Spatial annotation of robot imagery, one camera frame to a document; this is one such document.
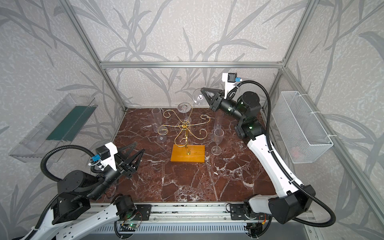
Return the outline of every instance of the clear plastic tray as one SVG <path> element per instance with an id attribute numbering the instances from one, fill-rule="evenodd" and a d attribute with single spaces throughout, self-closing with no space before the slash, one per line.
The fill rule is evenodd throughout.
<path id="1" fill-rule="evenodd" d="M 92 97 L 68 94 L 9 155 L 22 162 L 40 162 L 50 150 L 71 144 L 96 107 Z M 63 154 L 55 153 L 48 162 L 57 162 Z"/>

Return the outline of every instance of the leaf-patterned wallpaper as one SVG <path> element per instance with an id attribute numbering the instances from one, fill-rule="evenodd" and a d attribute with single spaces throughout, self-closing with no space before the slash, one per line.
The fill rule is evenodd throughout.
<path id="1" fill-rule="evenodd" d="M 58 2 L 5 0 L 0 2 L 0 239 L 25 235 L 35 225 L 56 183 L 39 163 L 8 156 L 68 93 L 94 96 L 94 114 L 73 144 L 92 150 L 112 140 L 123 117 L 102 76 Z M 50 170 L 60 177 L 89 171 L 87 157 L 66 151 Z"/>
<path id="2" fill-rule="evenodd" d="M 281 61 L 307 0 L 70 0 L 102 61 Z"/>
<path id="3" fill-rule="evenodd" d="M 271 96 L 272 110 L 281 91 L 294 90 L 283 76 L 275 93 Z M 316 190 L 316 197 L 336 214 L 334 225 L 319 228 L 324 239 L 384 239 L 384 229 L 361 196 L 359 189 L 344 171 L 332 148 L 313 163 L 293 164 L 273 118 L 271 130 L 279 153 L 289 168 L 304 184 L 311 184 Z M 316 203 L 312 203 L 310 209 L 317 222 L 325 222 L 329 219 L 328 213 Z"/>
<path id="4" fill-rule="evenodd" d="M 384 197 L 384 1 L 317 6 L 288 63 Z"/>
<path id="5" fill-rule="evenodd" d="M 70 2 L 102 61 L 281 61 L 307 5 L 307 0 Z M 269 89 L 277 70 L 108 72 L 127 106 L 174 107 L 191 102 L 196 88 L 222 88 L 222 72 L 238 72 Z"/>
<path id="6" fill-rule="evenodd" d="M 288 62 L 289 69 L 384 196 L 384 1 L 332 0 L 319 4 Z M 283 80 L 277 92 L 290 91 Z M 274 133 L 280 149 L 278 129 Z M 329 150 L 312 164 L 292 165 L 335 210 L 326 239 L 384 239 L 384 230 L 339 160 Z M 311 206 L 317 220 L 327 218 Z"/>
<path id="7" fill-rule="evenodd" d="M 193 103 L 196 88 L 224 89 L 222 73 L 234 72 L 243 80 L 255 80 L 270 89 L 277 74 L 273 68 L 114 68 L 108 74 L 125 104 L 130 107 L 175 107 L 182 102 Z M 254 91 L 264 104 L 265 95 L 257 86 L 247 86 L 236 93 L 235 99 L 245 91 Z"/>

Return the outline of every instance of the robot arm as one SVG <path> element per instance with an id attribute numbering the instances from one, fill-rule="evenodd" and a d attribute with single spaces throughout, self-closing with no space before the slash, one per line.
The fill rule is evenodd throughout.
<path id="1" fill-rule="evenodd" d="M 272 214 L 279 223 L 284 224 L 307 211 L 312 200 L 315 199 L 316 193 L 311 185 L 303 185 L 284 163 L 271 142 L 267 143 L 266 135 L 269 133 L 256 118 L 261 110 L 259 96 L 247 91 L 237 101 L 232 100 L 240 85 L 248 82 L 258 86 L 260 84 L 254 81 L 242 82 L 236 73 L 224 73 L 222 80 L 225 82 L 225 90 L 202 88 L 201 93 L 211 110 L 215 112 L 222 110 L 238 121 L 238 124 L 235 125 L 238 137 L 257 156 L 276 190 L 276 195 L 273 196 L 256 195 L 246 199 L 244 212 L 250 219 L 260 212 Z"/>
<path id="2" fill-rule="evenodd" d="M 109 142 L 97 148 L 97 154 L 92 156 L 89 164 L 91 171 L 98 173 L 96 176 L 80 170 L 74 170 L 68 173 L 63 179 L 59 179 L 51 173 L 43 171 L 46 176 L 50 176 L 49 178 L 59 179 L 57 182 L 58 194 L 48 204 L 38 224 L 33 227 L 22 240 L 51 240 L 55 236 L 56 239 L 80 239 L 106 223 L 136 214 L 137 208 L 131 197 L 129 195 L 121 196 L 115 199 L 115 201 L 103 211 L 69 228 L 65 228 L 71 224 L 73 220 L 76 220 L 81 214 L 90 209 L 90 199 L 99 199 L 122 175 L 127 178 L 132 177 L 132 174 L 137 171 L 141 157 L 145 151 L 142 149 L 132 156 L 129 156 L 135 146 L 136 143 L 133 143 L 117 149 L 113 143 Z M 89 150 L 76 145 L 62 146 L 59 148 L 59 150 L 75 148 L 85 151 L 89 155 L 91 154 Z M 47 158 L 44 157 L 45 161 L 42 161 L 41 164 L 42 170 L 46 169 L 45 164 L 48 158 L 59 150 L 54 149 L 47 154 L 50 154 Z M 101 170 L 94 170 L 92 166 L 98 166 Z"/>

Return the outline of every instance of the wooden base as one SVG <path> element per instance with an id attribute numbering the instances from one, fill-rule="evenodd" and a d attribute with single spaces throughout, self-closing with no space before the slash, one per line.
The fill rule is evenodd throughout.
<path id="1" fill-rule="evenodd" d="M 173 144 L 171 162 L 205 162 L 205 146 L 204 145 L 188 145 L 191 154 L 187 155 L 185 147 L 178 147 Z"/>

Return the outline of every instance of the marble tabletop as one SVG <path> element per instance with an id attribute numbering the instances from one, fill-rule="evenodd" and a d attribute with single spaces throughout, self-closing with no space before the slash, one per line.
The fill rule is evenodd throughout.
<path id="1" fill-rule="evenodd" d="M 182 114 L 174 109 L 179 117 Z M 211 138 L 215 112 L 207 108 L 193 109 L 192 123 L 200 123 L 200 115 L 207 114 L 211 122 L 202 125 L 208 131 L 203 140 L 189 137 L 190 144 L 205 145 L 205 163 L 173 163 L 170 161 L 174 138 L 179 129 L 169 127 L 167 140 L 157 143 L 157 133 L 148 119 L 151 109 L 128 109 L 114 140 L 117 147 L 137 142 L 135 149 L 144 148 L 138 171 L 131 179 L 124 176 L 103 195 L 98 202 L 110 202 L 113 195 L 131 195 L 134 202 L 179 201 L 242 201 L 253 194 L 273 195 L 275 189 L 256 156 L 237 137 L 234 125 L 237 121 L 224 116 L 222 129 L 224 140 L 219 146 L 221 155 L 215 156 Z M 258 119 L 263 122 L 259 113 Z M 177 125 L 175 116 L 163 118 L 164 123 Z M 199 137 L 199 128 L 192 132 Z"/>

